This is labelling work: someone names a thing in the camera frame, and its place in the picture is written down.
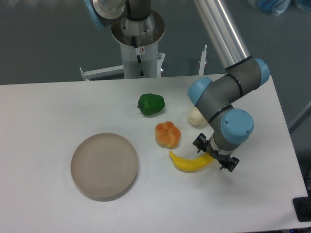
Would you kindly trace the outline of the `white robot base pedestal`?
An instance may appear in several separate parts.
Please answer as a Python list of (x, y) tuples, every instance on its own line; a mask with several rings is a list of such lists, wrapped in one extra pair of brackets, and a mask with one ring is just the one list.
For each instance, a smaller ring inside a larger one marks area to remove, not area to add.
[(163, 18), (152, 10), (141, 21), (124, 18), (111, 26), (120, 45), (125, 79), (160, 77), (158, 43), (165, 31)]

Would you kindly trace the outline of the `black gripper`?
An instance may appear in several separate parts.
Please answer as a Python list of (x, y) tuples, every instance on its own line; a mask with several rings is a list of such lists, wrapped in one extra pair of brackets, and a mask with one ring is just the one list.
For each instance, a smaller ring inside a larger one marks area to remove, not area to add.
[(207, 152), (212, 158), (218, 160), (221, 165), (220, 170), (227, 169), (229, 172), (232, 172), (240, 162), (238, 158), (230, 157), (232, 154), (231, 150), (220, 148), (215, 143), (214, 138), (208, 140), (203, 133), (200, 133), (192, 144), (196, 146), (198, 152)]

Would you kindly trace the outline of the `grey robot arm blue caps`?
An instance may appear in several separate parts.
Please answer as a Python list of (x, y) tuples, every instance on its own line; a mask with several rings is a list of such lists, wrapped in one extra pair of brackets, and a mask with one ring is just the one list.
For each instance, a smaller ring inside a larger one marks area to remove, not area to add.
[[(165, 26), (150, 1), (86, 0), (84, 4), (97, 27), (111, 26), (121, 46), (125, 78), (157, 76), (157, 43)], [(200, 78), (188, 89), (192, 104), (214, 130), (210, 138), (200, 134), (194, 145), (209, 153), (221, 168), (233, 171), (239, 160), (232, 153), (248, 139), (254, 121), (232, 104), (266, 83), (270, 70), (263, 60), (252, 58), (224, 2), (197, 0), (195, 6), (226, 74), (215, 81)]]

